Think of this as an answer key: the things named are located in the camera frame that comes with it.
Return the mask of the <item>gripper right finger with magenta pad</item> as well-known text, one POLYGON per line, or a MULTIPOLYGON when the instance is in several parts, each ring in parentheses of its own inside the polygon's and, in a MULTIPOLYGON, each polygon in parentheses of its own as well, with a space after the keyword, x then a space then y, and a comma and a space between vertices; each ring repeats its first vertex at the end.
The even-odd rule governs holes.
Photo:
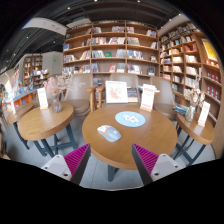
POLYGON ((182 169, 169 155, 158 155, 137 144, 132 144, 132 155, 144 185, 182 169))

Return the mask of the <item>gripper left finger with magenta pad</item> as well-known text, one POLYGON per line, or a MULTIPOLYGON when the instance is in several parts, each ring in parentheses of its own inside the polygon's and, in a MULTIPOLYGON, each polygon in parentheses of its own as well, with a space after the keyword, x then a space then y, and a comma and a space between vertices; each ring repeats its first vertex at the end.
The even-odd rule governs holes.
POLYGON ((81 146, 65 156, 55 155, 42 169, 79 185, 91 154, 90 145, 81 146))

